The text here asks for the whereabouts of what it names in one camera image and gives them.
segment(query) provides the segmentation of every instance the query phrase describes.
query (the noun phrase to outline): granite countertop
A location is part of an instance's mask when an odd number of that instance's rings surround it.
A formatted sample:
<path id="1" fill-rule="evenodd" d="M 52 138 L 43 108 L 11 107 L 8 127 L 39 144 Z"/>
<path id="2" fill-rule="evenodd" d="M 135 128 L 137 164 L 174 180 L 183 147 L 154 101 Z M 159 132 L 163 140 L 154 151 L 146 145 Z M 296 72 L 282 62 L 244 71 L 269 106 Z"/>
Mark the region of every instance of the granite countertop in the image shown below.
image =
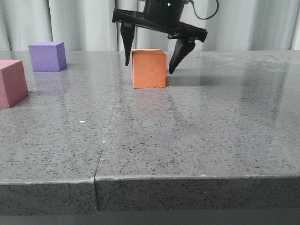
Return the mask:
<path id="1" fill-rule="evenodd" d="M 0 109 L 0 215 L 300 207 L 300 52 L 192 52 L 133 89 L 123 52 L 68 52 Z"/>

